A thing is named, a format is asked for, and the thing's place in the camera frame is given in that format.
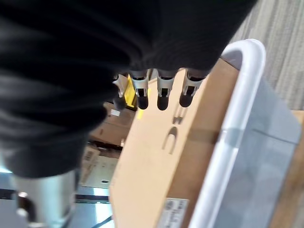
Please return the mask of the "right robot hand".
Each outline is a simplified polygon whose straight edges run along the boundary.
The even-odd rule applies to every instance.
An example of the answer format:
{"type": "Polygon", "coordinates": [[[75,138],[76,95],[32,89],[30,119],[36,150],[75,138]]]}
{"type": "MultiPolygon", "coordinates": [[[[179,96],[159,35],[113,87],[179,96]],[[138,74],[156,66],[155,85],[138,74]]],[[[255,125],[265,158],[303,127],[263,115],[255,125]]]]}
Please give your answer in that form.
{"type": "Polygon", "coordinates": [[[118,73],[208,73],[254,0],[3,0],[0,153],[29,228],[65,228],[118,73]]]}

